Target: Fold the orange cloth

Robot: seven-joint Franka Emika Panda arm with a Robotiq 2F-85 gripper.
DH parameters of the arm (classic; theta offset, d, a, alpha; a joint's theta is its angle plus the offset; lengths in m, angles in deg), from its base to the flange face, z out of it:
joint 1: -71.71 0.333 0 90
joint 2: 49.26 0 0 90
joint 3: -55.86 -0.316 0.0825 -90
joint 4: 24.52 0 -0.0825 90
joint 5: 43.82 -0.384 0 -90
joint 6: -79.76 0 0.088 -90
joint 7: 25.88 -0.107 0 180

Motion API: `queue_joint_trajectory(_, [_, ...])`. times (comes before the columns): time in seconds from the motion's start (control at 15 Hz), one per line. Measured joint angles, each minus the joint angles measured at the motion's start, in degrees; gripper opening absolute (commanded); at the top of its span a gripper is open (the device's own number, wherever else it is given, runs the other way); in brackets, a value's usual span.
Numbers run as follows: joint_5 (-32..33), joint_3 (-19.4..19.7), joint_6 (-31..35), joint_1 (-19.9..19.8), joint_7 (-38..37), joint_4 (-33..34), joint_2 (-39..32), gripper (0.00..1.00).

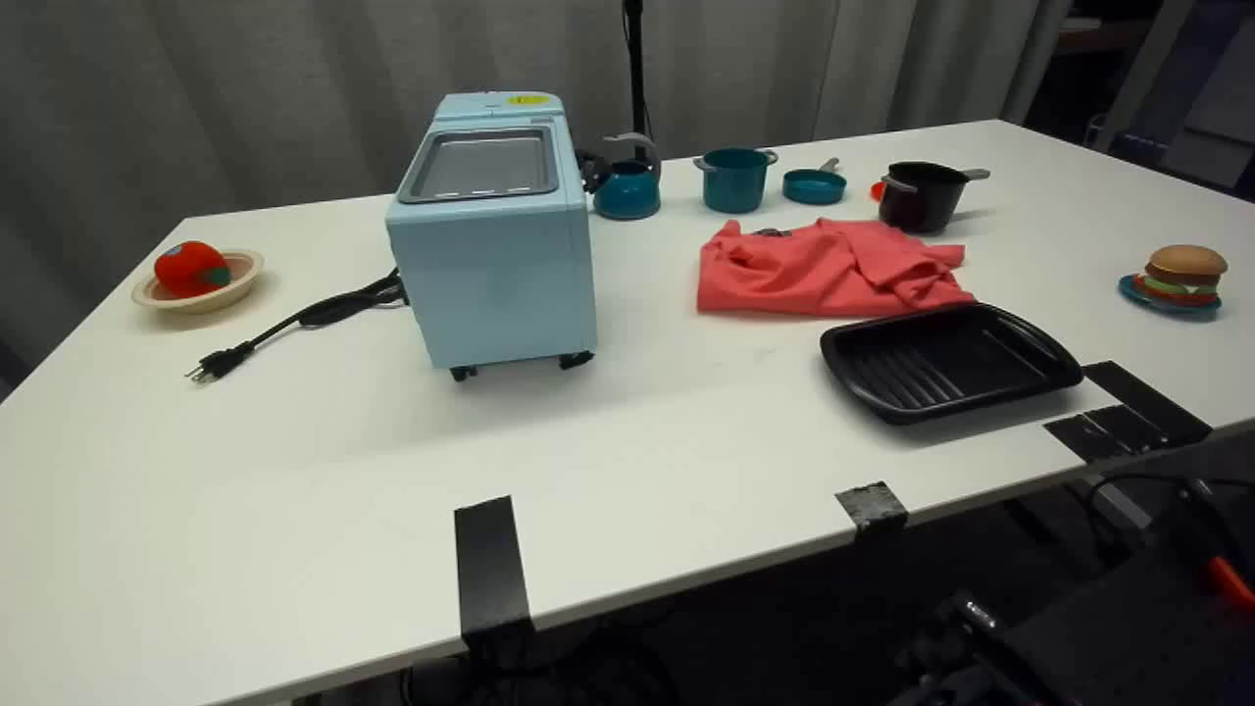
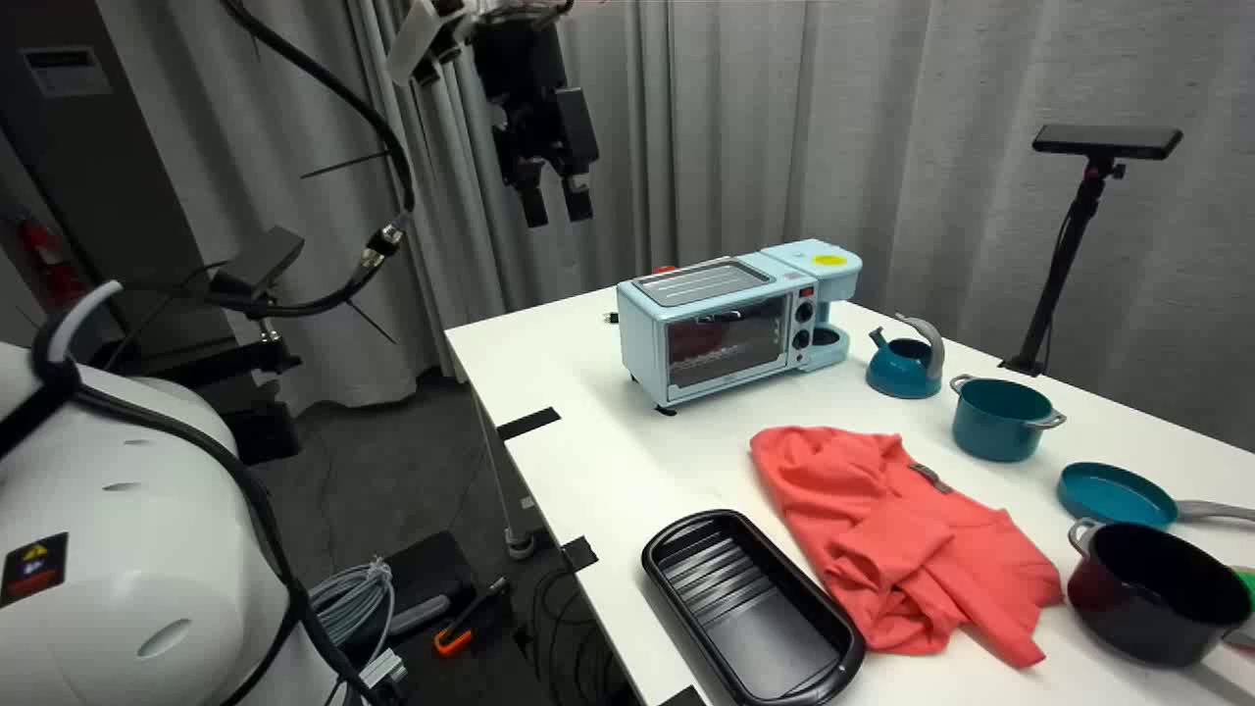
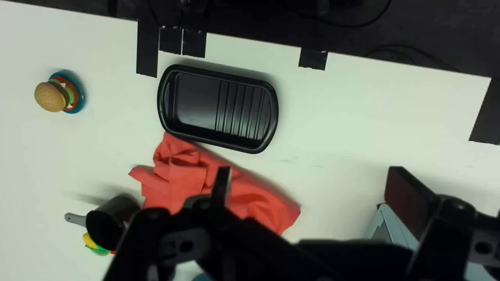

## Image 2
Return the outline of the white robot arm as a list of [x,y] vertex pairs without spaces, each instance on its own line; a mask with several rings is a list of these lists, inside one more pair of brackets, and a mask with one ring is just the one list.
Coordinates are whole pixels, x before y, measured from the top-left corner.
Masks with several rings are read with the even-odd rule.
[[471,608],[379,602],[369,642],[342,634],[226,422],[179,383],[73,358],[116,291],[5,351],[5,706],[359,706],[417,630],[464,656]]

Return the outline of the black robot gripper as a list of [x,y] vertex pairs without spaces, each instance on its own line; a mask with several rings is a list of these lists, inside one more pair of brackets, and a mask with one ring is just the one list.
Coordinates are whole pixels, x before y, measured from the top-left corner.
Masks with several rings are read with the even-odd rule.
[[[593,219],[587,166],[600,155],[586,91],[567,81],[557,40],[566,4],[545,11],[493,11],[475,28],[475,66],[503,111],[497,155],[509,171],[548,159],[562,171],[567,219]],[[516,185],[526,228],[545,228],[541,179]]]

